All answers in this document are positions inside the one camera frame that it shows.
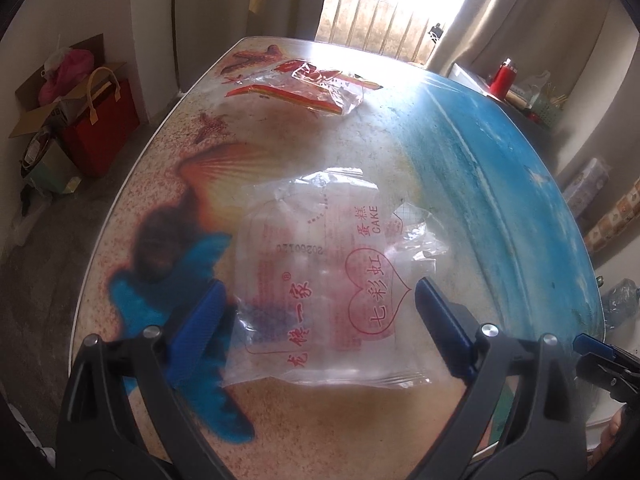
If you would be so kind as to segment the right hand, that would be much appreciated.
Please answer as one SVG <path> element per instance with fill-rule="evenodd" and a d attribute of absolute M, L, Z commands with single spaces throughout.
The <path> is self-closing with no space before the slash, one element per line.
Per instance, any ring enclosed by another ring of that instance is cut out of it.
<path fill-rule="evenodd" d="M 593 452 L 593 461 L 598 462 L 606 455 L 618 440 L 618 434 L 626 428 L 628 420 L 628 408 L 620 408 L 608 422 L 605 430 L 602 431 L 600 443 Z"/>

